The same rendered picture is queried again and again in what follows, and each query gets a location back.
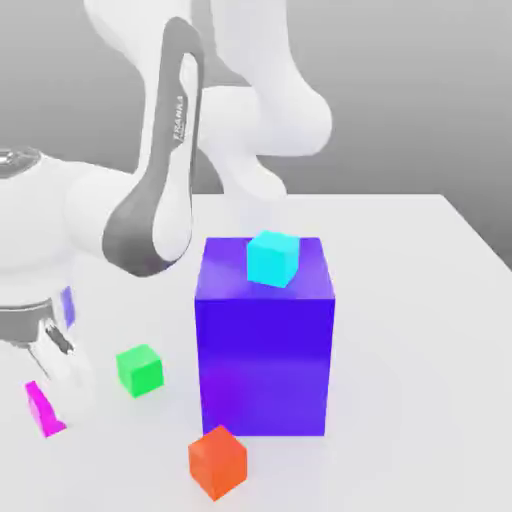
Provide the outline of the small cyan cube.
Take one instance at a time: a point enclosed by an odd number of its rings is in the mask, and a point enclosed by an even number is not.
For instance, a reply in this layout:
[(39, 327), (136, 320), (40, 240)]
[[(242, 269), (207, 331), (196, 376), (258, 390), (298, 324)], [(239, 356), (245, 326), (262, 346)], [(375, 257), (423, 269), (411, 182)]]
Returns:
[(285, 288), (299, 266), (300, 238), (264, 230), (247, 244), (247, 279)]

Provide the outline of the large blue box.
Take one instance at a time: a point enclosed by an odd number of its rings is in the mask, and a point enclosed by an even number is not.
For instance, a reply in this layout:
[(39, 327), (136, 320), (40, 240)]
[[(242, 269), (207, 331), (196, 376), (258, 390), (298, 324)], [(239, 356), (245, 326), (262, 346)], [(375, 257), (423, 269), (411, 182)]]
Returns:
[(246, 238), (207, 238), (194, 297), (202, 428), (325, 433), (336, 297), (322, 243), (285, 288), (250, 282)]

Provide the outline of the small magenta cube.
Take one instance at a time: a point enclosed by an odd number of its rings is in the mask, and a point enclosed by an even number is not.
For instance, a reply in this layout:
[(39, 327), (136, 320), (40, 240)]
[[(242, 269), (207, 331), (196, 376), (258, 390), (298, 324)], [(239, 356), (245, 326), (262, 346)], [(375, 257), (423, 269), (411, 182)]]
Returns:
[(57, 418), (51, 403), (35, 381), (26, 383), (25, 391), (31, 415), (45, 438), (67, 428), (67, 425)]

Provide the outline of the small green cube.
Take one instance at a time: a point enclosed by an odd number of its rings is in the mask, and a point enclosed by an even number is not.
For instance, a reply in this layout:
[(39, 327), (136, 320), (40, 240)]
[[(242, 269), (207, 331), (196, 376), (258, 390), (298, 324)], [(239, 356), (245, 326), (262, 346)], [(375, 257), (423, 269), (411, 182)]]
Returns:
[(121, 384), (133, 398), (164, 385), (162, 360), (148, 344), (118, 353), (116, 367)]

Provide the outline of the small orange cube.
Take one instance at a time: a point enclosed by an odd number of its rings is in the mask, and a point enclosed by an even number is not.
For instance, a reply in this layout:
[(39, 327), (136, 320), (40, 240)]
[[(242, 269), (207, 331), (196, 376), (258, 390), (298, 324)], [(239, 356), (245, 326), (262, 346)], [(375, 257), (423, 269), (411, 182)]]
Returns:
[(247, 449), (223, 425), (188, 446), (188, 461), (191, 477), (213, 501), (247, 479)]

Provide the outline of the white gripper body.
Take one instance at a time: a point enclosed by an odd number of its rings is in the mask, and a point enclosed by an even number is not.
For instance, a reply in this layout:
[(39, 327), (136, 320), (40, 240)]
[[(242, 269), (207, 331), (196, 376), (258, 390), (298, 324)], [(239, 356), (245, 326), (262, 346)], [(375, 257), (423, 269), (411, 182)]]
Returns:
[(64, 354), (59, 348), (29, 348), (41, 370), (39, 388), (53, 407), (57, 418), (69, 427), (87, 420), (95, 405), (95, 379), (86, 353), (73, 345)]

